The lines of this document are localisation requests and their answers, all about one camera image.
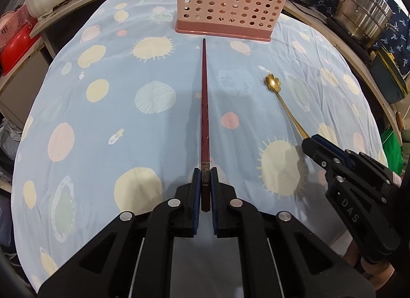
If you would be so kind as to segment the dark maroon chopstick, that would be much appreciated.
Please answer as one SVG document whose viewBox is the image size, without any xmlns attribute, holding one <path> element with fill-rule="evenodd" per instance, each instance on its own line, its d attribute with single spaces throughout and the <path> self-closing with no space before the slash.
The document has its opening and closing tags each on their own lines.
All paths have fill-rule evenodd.
<svg viewBox="0 0 410 298">
<path fill-rule="evenodd" d="M 201 50 L 201 210 L 211 210 L 210 192 L 210 142 L 209 142 L 209 97 L 206 61 L 206 39 L 202 40 Z"/>
</svg>

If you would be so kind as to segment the gold flower spoon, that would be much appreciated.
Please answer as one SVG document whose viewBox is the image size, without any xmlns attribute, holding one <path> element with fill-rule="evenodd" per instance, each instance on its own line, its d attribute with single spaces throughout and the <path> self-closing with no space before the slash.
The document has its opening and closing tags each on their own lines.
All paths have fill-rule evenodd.
<svg viewBox="0 0 410 298">
<path fill-rule="evenodd" d="M 283 100 L 283 98 L 280 95 L 281 91 L 281 82 L 279 78 L 275 77 L 273 74 L 269 73 L 265 78 L 264 78 L 264 84 L 268 88 L 269 91 L 273 92 L 276 97 L 278 98 L 279 102 L 283 106 L 283 109 L 285 110 L 286 114 L 288 115 L 289 119 L 293 122 L 295 127 L 297 128 L 298 132 L 300 133 L 301 137 L 303 139 L 309 138 L 309 135 L 307 132 L 304 130 L 304 128 L 300 125 L 298 120 L 293 116 L 291 113 L 291 110 L 288 108 L 287 104 Z"/>
</svg>

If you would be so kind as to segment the light blue patterned tablecloth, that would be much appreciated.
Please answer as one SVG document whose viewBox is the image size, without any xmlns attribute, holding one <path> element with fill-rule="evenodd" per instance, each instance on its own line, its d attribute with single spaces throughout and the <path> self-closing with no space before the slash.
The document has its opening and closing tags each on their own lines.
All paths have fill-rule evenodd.
<svg viewBox="0 0 410 298">
<path fill-rule="evenodd" d="M 142 214 L 199 166 L 202 37 L 175 31 L 176 0 L 108 0 L 57 54 L 26 120 L 13 173 L 17 254 L 38 289 L 122 211 Z M 309 134 L 386 162 L 342 55 L 280 16 L 268 43 L 207 37 L 211 166 L 260 211 L 288 211 L 343 254 L 351 238 L 325 197 Z"/>
</svg>

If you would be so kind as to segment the black induction cooker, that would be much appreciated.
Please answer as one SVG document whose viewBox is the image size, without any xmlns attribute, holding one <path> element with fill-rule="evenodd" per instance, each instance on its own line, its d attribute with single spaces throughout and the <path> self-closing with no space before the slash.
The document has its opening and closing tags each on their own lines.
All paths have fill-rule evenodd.
<svg viewBox="0 0 410 298">
<path fill-rule="evenodd" d="M 365 49 L 358 41 L 352 38 L 339 24 L 334 20 L 332 16 L 328 16 L 327 27 L 336 33 L 343 42 L 345 42 L 366 64 L 370 64 L 377 56 L 378 50 L 372 48 Z"/>
</svg>

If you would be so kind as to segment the pink perforated utensil basket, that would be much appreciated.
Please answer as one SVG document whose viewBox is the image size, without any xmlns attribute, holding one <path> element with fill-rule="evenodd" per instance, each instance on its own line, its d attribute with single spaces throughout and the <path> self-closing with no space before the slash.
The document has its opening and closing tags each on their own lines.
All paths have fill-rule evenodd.
<svg viewBox="0 0 410 298">
<path fill-rule="evenodd" d="M 177 0 L 175 31 L 269 42 L 287 0 Z"/>
</svg>

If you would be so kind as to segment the stacked steel steamer pot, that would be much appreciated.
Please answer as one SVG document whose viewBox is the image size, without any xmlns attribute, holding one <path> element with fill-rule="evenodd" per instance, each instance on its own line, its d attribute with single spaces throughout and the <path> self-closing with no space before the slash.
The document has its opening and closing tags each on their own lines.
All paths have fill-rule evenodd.
<svg viewBox="0 0 410 298">
<path fill-rule="evenodd" d="M 339 0 L 333 16 L 365 49 L 371 48 L 385 31 L 398 31 L 391 23 L 392 17 L 386 0 Z"/>
</svg>

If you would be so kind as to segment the red plastic basin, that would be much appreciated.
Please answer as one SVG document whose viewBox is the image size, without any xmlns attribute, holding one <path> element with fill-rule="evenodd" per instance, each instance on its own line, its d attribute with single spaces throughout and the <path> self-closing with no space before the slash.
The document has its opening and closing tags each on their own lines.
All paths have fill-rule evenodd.
<svg viewBox="0 0 410 298">
<path fill-rule="evenodd" d="M 2 76 L 9 73 L 38 40 L 38 35 L 34 38 L 30 37 L 32 28 L 33 27 L 30 23 L 26 23 L 1 52 Z"/>
</svg>

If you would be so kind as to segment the small pink plastic basket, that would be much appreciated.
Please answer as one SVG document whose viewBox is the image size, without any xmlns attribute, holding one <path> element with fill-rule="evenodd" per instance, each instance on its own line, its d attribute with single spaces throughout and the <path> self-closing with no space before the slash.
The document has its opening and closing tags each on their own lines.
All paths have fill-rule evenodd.
<svg viewBox="0 0 410 298">
<path fill-rule="evenodd" d="M 12 38 L 25 26 L 32 28 L 37 19 L 30 15 L 26 4 L 16 11 L 7 11 L 1 16 L 0 51 L 10 43 Z"/>
</svg>

